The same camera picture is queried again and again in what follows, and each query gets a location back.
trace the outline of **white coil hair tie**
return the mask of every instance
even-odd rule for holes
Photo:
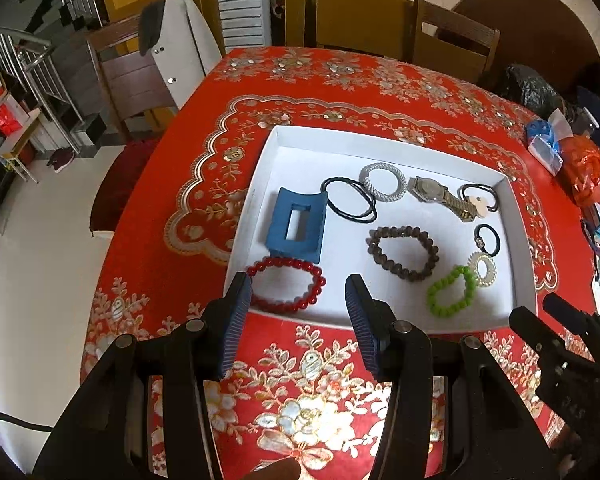
[[[391,194],[379,192],[371,185],[369,180],[369,173],[371,173],[373,170],[386,170],[393,173],[398,179],[397,189]],[[362,171],[360,171],[360,184],[362,184],[365,189],[375,196],[380,202],[395,202],[396,200],[400,200],[407,192],[407,179],[398,168],[392,166],[391,164],[387,164],[386,162],[375,162],[374,164],[369,164],[368,166],[362,168]]]
[[[480,275],[480,270],[478,270],[478,264],[480,262],[484,262],[487,267],[487,273],[484,276]],[[481,251],[477,251],[471,256],[469,256],[469,268],[475,275],[475,284],[478,286],[491,286],[496,281],[496,264],[487,253],[483,253]]]

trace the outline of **white tray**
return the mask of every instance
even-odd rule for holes
[[[518,203],[507,177],[474,162],[437,152],[421,146],[380,137],[336,130],[276,126],[262,150],[251,180],[240,223],[229,259],[224,290],[234,274],[269,255],[265,239],[280,187],[304,194],[320,192],[320,184],[330,176],[358,179],[360,170],[372,162],[388,162],[398,167],[408,179],[421,176],[434,178],[449,191],[456,193],[462,184],[480,183],[492,186],[498,193],[500,209],[487,218],[463,223],[448,208],[435,203],[421,203],[409,192],[397,202],[378,202],[378,220],[373,224],[347,221],[327,209],[320,266],[327,284],[318,303],[295,315],[281,316],[298,322],[310,322],[350,328],[344,301],[347,276],[359,273],[373,298],[391,306],[398,319],[405,319],[427,333],[481,332],[508,326],[514,307],[526,306],[536,313],[536,288],[533,265],[525,227]],[[395,190],[395,177],[378,170],[371,173],[372,184],[382,192]],[[469,194],[480,194],[475,189]],[[331,201],[343,211],[362,213],[367,204],[346,184],[328,187]],[[497,279],[488,288],[478,288],[473,303],[451,318],[439,318],[426,305],[429,286],[451,272],[456,265],[465,265],[477,251],[474,228],[479,223],[490,224],[500,236],[502,247],[495,257]],[[422,282],[411,283],[384,270],[368,253],[370,232],[380,226],[419,226],[440,248],[440,261],[433,275]],[[493,235],[483,229],[487,249],[495,247]],[[382,250],[409,269],[420,270],[427,253],[413,238],[383,238]],[[288,267],[270,267],[253,279],[253,289],[259,296],[287,301],[307,290],[311,276]],[[442,305],[462,297],[464,280],[460,277],[452,286],[438,294]]]

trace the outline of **green beaded bracelet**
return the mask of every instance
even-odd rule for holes
[[[439,304],[437,304],[436,294],[438,293],[438,291],[442,290],[443,288],[447,288],[455,280],[457,280],[460,277],[460,275],[464,276],[464,298],[447,307],[440,306]],[[427,305],[429,306],[429,310],[434,316],[438,317],[451,317],[454,314],[457,314],[462,309],[468,307],[474,300],[476,286],[477,283],[475,280],[474,272],[469,267],[455,266],[454,270],[452,270],[446,278],[442,278],[438,282],[435,282],[427,290]]]

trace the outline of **heart-shaped charm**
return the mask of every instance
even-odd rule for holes
[[[486,218],[489,214],[489,205],[487,203],[486,198],[482,198],[481,196],[470,196],[468,201],[475,205],[476,210],[478,211],[479,218]]]

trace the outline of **gold watch strap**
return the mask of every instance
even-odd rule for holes
[[[478,215],[478,210],[470,202],[460,200],[454,195],[445,191],[444,205],[453,211],[463,222],[473,222]]]

